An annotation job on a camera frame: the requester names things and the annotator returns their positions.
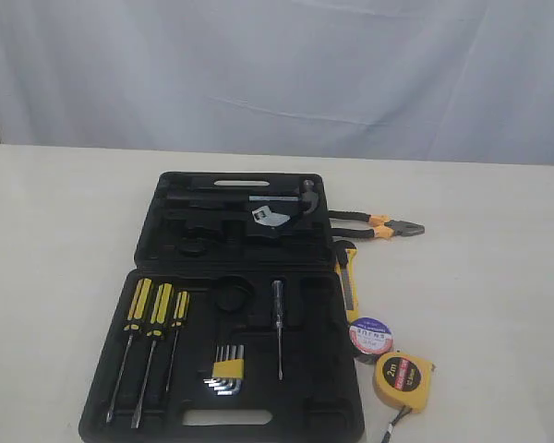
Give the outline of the yellow utility knife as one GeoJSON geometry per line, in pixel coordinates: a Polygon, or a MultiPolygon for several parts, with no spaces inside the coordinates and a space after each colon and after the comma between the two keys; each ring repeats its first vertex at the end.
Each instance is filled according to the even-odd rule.
{"type": "Polygon", "coordinates": [[[354,260],[357,249],[352,242],[347,240],[336,241],[334,249],[336,256],[335,272],[341,282],[346,319],[348,323],[353,323],[359,318],[354,273],[354,260]]]}

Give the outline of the pliers black orange handles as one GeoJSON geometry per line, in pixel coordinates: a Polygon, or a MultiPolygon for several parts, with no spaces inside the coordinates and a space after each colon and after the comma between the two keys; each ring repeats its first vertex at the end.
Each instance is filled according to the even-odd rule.
{"type": "Polygon", "coordinates": [[[424,225],[410,221],[399,221],[387,215],[375,215],[360,211],[330,210],[329,218],[346,222],[363,222],[368,225],[366,229],[331,228],[331,235],[342,238],[371,240],[391,239],[394,236],[411,237],[424,234],[424,225]]]}

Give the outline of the black electrical tape roll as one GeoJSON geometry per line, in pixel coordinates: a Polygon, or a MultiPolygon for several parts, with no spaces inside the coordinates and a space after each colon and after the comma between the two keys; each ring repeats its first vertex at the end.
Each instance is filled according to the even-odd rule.
{"type": "Polygon", "coordinates": [[[354,357],[361,363],[374,365],[393,348],[393,335],[383,322],[372,317],[360,317],[349,326],[354,357]]]}

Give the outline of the yellow tape measure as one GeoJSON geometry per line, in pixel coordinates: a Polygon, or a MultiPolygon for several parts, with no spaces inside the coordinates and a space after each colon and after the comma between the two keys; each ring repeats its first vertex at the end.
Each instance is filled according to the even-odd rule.
{"type": "Polygon", "coordinates": [[[425,410],[434,370],[430,360],[400,351],[385,353],[377,360],[374,392],[385,405],[397,410],[387,424],[382,443],[391,440],[394,428],[406,416],[425,410]]]}

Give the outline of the black plastic tool case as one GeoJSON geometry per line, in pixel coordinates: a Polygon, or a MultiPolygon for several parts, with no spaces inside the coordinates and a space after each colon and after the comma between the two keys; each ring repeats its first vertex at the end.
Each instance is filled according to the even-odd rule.
{"type": "Polygon", "coordinates": [[[328,204],[317,174],[165,172],[160,175],[112,318],[78,432],[86,442],[356,442],[365,429],[349,340],[328,204]],[[169,201],[178,191],[298,194],[314,182],[318,207],[298,203],[169,201]],[[184,234],[166,209],[255,210],[294,216],[278,238],[184,234]],[[114,419],[105,416],[126,348],[123,327],[138,280],[152,280],[141,333],[129,351],[114,419]],[[273,314],[275,280],[283,281],[283,379],[278,378],[273,314]],[[157,344],[138,429],[131,419],[151,347],[148,323],[162,283],[173,285],[167,328],[157,344]],[[172,348],[171,320],[179,291],[188,291],[187,318],[177,342],[172,384],[164,393],[172,348]],[[239,394],[217,397],[211,376],[216,348],[245,345],[239,394]]]}

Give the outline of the silver adjustable wrench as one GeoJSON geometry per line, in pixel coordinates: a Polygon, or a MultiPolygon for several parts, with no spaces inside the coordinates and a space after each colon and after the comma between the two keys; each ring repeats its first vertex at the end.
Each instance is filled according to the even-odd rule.
{"type": "Polygon", "coordinates": [[[227,238],[231,235],[278,238],[296,224],[296,218],[269,206],[255,210],[166,209],[163,217],[176,222],[184,234],[227,238]]]}

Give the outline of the clear voltage tester screwdriver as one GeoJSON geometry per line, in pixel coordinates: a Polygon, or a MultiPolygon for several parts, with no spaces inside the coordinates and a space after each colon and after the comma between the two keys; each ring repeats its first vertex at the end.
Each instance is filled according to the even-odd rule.
{"type": "Polygon", "coordinates": [[[278,347],[278,378],[283,379],[283,281],[275,280],[271,284],[273,290],[273,314],[277,334],[278,347]]]}

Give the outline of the small yellow black screwdriver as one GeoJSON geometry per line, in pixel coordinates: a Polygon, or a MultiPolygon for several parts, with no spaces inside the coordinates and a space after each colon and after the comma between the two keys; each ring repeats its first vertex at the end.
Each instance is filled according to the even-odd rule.
{"type": "Polygon", "coordinates": [[[164,388],[164,393],[169,394],[172,384],[173,367],[175,363],[177,342],[180,334],[180,329],[187,318],[188,305],[190,300],[190,293],[188,291],[179,291],[177,294],[177,300],[175,304],[175,310],[171,320],[171,332],[172,332],[172,348],[169,358],[169,364],[167,368],[167,377],[164,388]]]}

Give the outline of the middle yellow black screwdriver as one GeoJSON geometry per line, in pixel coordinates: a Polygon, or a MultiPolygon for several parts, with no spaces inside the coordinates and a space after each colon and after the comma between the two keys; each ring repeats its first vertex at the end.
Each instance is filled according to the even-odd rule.
{"type": "Polygon", "coordinates": [[[131,425],[132,429],[138,429],[141,423],[142,413],[143,413],[143,403],[145,400],[145,394],[149,383],[151,365],[153,356],[157,347],[157,344],[160,340],[163,339],[164,333],[167,328],[167,317],[169,312],[169,305],[173,295],[173,285],[171,283],[165,282],[158,286],[156,297],[154,300],[154,305],[151,310],[151,317],[148,323],[147,338],[151,342],[151,347],[146,363],[146,368],[144,371],[144,377],[142,379],[142,384],[140,387],[140,392],[138,396],[138,403],[133,412],[131,425]]]}

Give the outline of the hex key set yellow holder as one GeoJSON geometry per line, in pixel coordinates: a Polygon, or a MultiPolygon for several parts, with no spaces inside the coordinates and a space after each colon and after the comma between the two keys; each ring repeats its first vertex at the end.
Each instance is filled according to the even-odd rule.
{"type": "Polygon", "coordinates": [[[232,397],[240,393],[245,376],[245,345],[225,344],[216,348],[211,376],[204,385],[217,397],[232,397]]]}

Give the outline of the large yellow black screwdriver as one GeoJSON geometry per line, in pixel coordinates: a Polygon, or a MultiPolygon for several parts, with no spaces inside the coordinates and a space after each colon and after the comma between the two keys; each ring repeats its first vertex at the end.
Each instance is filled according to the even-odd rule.
{"type": "Polygon", "coordinates": [[[105,423],[110,424],[114,419],[115,404],[120,390],[123,375],[125,373],[126,360],[131,349],[134,339],[141,333],[142,326],[145,322],[145,316],[149,301],[151,299],[152,280],[142,278],[138,280],[135,292],[133,294],[130,307],[126,314],[126,320],[123,327],[123,332],[126,334],[126,348],[123,353],[121,363],[119,365],[114,390],[111,395],[109,407],[105,416],[105,423]]]}

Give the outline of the white backdrop curtain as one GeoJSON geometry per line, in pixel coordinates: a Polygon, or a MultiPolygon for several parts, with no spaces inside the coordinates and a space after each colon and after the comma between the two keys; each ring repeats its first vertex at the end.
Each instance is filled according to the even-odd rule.
{"type": "Polygon", "coordinates": [[[554,165],[554,1],[0,1],[0,139],[554,165]]]}

